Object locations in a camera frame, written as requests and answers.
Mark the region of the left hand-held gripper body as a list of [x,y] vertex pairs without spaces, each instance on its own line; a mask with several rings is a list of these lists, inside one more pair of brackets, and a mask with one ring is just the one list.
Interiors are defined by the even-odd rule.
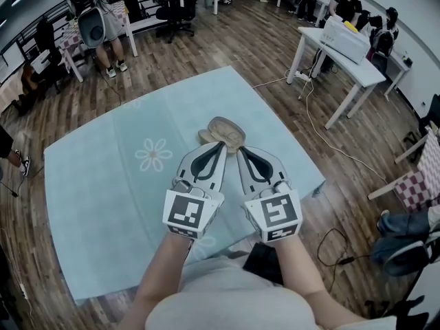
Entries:
[[201,239],[224,202],[224,195],[174,179],[166,191],[162,222],[169,232],[190,239]]

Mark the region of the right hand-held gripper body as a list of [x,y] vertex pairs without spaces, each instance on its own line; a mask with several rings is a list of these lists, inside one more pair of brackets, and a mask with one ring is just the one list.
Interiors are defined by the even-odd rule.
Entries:
[[264,243],[297,235],[303,223],[298,191],[291,188],[287,180],[245,201],[243,209]]

